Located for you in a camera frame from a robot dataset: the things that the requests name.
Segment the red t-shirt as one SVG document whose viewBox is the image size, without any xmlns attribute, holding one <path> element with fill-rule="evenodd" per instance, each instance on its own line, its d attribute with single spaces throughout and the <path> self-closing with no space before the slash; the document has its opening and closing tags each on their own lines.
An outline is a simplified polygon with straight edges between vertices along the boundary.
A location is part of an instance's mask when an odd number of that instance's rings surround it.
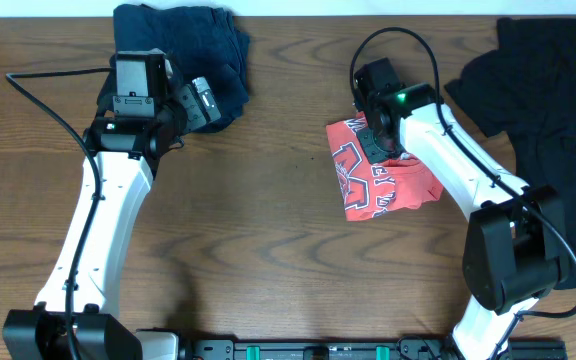
<svg viewBox="0 0 576 360">
<path fill-rule="evenodd" d="M 417 157 L 371 164 L 357 138 L 367 128 L 363 113 L 326 127 L 348 221 L 364 221 L 399 209 L 418 209 L 440 199 L 444 187 Z"/>
</svg>

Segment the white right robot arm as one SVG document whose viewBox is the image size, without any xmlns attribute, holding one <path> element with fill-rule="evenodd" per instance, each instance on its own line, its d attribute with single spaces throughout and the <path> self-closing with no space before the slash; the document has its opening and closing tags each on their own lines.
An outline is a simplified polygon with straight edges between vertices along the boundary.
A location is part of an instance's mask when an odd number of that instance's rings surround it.
<svg viewBox="0 0 576 360">
<path fill-rule="evenodd" d="M 468 221 L 462 272 L 471 298 L 439 357 L 513 357 L 512 331 L 571 272 L 556 191 L 532 188 L 499 165 L 428 84 L 357 83 L 353 92 L 368 122 L 358 134 L 368 159 L 416 156 Z"/>
</svg>

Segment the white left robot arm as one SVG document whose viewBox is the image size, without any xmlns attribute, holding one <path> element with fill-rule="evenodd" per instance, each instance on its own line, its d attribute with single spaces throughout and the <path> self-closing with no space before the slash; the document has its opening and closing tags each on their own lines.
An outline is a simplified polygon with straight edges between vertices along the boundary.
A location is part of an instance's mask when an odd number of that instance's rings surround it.
<svg viewBox="0 0 576 360">
<path fill-rule="evenodd" d="M 218 120 L 204 77 L 153 90 L 118 81 L 91 125 L 74 138 L 85 155 L 75 212 L 51 275 L 30 310 L 12 310 L 2 328 L 14 359 L 184 359 L 173 330 L 131 331 L 119 317 L 120 282 L 140 208 L 161 158 L 184 135 Z"/>
</svg>

